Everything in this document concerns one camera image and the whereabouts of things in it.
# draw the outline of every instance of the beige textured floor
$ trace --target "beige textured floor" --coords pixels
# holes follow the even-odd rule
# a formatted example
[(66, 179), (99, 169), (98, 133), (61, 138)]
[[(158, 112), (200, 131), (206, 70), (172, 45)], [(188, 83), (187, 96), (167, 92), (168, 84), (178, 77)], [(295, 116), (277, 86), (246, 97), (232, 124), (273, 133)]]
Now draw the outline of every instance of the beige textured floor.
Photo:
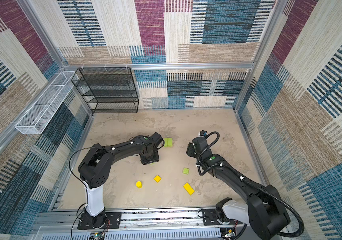
[[(210, 174), (199, 176), (195, 159), (186, 155), (188, 143), (200, 130), (217, 131), (220, 140), (211, 148), (213, 153), (223, 156), (233, 167), (250, 179), (260, 182), (251, 160), (240, 128), (230, 109), (199, 110), (139, 110), (138, 113), (97, 114), (84, 147), (95, 143), (102, 146), (129, 140), (140, 134), (152, 135), (155, 131), (162, 137), (172, 137), (174, 146), (159, 150), (160, 161), (142, 165), (140, 157), (127, 157), (111, 167), (104, 184), (104, 204), (115, 207), (176, 207), (215, 205), (218, 201), (232, 197), (242, 199), (229, 186)], [(212, 142), (215, 136), (209, 137)], [(85, 156), (84, 150), (74, 168)], [(188, 175), (183, 167), (190, 169)], [(153, 178), (162, 177), (159, 183)], [(142, 181), (138, 189), (136, 181)], [(183, 188), (188, 182), (195, 192), (190, 196)], [(82, 183), (73, 176), (68, 181), (62, 201), (62, 209), (76, 209), (85, 202)]]

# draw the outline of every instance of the green cube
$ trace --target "green cube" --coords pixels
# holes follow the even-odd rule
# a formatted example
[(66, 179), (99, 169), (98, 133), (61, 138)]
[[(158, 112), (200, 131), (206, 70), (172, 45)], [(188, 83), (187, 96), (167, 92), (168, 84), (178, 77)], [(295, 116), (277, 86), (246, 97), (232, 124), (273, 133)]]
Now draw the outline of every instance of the green cube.
[(164, 147), (172, 147), (172, 138), (171, 137), (165, 137), (164, 140)]

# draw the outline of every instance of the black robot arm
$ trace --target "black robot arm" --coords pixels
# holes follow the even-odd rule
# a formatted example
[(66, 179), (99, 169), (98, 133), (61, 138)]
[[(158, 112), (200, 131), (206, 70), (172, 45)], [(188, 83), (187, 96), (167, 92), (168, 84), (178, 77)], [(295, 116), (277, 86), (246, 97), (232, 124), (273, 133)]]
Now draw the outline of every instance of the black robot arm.
[[(217, 134), (217, 138), (210, 145), (207, 138)], [(274, 235), (279, 234), (284, 237), (297, 237), (304, 231), (303, 221), (298, 213), (287, 203), (281, 200), (279, 192), (271, 185), (263, 186), (259, 183), (247, 178), (244, 174), (233, 168), (219, 154), (212, 154), (210, 147), (219, 139), (218, 132), (207, 134), (201, 131), (200, 136), (196, 137), (188, 144), (186, 154), (197, 159), (196, 165), (200, 175), (205, 173), (211, 174), (228, 186), (230, 186), (241, 198), (246, 202), (248, 207), (248, 222), (254, 232), (263, 240), (269, 240)], [(216, 214), (220, 222), (229, 222), (227, 218), (231, 213), (226, 213), (226, 202), (232, 199), (227, 198), (217, 204)], [(284, 235), (280, 231), (290, 223), (290, 217), (286, 211), (286, 207), (295, 212), (294, 216), (298, 218), (299, 229), (294, 234)]]
[(123, 158), (139, 154), (143, 165), (158, 162), (157, 147), (162, 141), (162, 136), (155, 132), (151, 137), (139, 135), (111, 146), (94, 144), (77, 168), (80, 178), (93, 189), (106, 182), (111, 165)]

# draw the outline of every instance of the wall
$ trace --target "wall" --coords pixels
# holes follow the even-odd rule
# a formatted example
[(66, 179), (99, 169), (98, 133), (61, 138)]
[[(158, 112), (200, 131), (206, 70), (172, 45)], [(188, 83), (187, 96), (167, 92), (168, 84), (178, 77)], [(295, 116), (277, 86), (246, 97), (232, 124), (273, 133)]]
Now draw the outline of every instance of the wall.
[(0, 239), (26, 239), (46, 212), (88, 120), (71, 90), (41, 135), (18, 134), (0, 156)]
[(31, 0), (70, 64), (252, 62), (274, 0)]
[(248, 69), (135, 70), (140, 109), (232, 108)]
[(342, 1), (288, 1), (239, 115), (298, 239), (342, 239)]
[(0, 133), (57, 70), (16, 1), (0, 1)]
[[(58, 71), (15, 0), (0, 0), (0, 134)], [(26, 239), (47, 211), (88, 120), (70, 92), (41, 135), (18, 134), (0, 156), (0, 239)]]

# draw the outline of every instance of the white mesh basket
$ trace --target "white mesh basket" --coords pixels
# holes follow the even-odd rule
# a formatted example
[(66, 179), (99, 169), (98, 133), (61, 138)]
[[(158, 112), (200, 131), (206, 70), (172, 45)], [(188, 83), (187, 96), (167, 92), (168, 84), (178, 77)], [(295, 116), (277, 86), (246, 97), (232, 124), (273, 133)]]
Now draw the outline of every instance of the white mesh basket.
[(15, 128), (22, 134), (41, 134), (72, 89), (71, 78), (78, 80), (74, 74), (74, 71), (63, 71), (58, 74)]

